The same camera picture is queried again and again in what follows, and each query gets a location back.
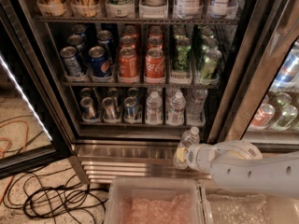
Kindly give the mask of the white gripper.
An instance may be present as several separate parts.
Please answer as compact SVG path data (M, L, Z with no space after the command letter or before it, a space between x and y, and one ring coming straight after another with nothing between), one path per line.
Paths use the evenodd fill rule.
M190 168L199 172L209 172L215 159L217 149L207 144L193 144L187 149L178 147L175 156L179 161L185 161Z

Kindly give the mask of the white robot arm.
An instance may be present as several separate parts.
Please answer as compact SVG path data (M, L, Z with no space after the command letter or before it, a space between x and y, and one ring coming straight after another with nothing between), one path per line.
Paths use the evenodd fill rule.
M265 158L251 142L178 145L174 165L208 174L217 186L232 192L299 198L299 152Z

